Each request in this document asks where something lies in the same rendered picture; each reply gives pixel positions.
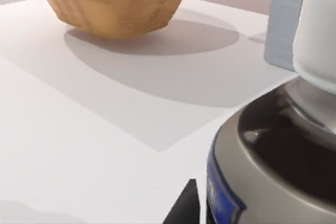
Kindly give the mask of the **light blue rack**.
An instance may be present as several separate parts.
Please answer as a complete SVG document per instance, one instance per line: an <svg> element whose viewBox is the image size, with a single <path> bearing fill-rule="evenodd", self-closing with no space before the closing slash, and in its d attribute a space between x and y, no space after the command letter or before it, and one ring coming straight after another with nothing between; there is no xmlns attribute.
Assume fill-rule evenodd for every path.
<svg viewBox="0 0 336 224"><path fill-rule="evenodd" d="M303 0L271 0L264 59L267 63L294 71L293 40Z"/></svg>

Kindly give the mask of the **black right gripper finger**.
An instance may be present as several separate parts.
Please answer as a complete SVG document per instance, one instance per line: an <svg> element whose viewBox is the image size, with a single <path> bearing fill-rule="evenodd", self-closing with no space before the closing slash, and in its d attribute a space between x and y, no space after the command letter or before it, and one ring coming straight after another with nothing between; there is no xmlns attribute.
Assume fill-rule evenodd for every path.
<svg viewBox="0 0 336 224"><path fill-rule="evenodd" d="M200 224L200 210L196 179L189 179L163 224Z"/></svg>

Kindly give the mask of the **grey bottle with white cap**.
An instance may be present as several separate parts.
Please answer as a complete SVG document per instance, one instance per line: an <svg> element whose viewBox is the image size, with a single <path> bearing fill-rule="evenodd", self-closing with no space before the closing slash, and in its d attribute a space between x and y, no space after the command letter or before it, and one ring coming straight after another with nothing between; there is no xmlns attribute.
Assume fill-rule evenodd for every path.
<svg viewBox="0 0 336 224"><path fill-rule="evenodd" d="M217 131L206 224L336 224L336 0L303 0L293 66Z"/></svg>

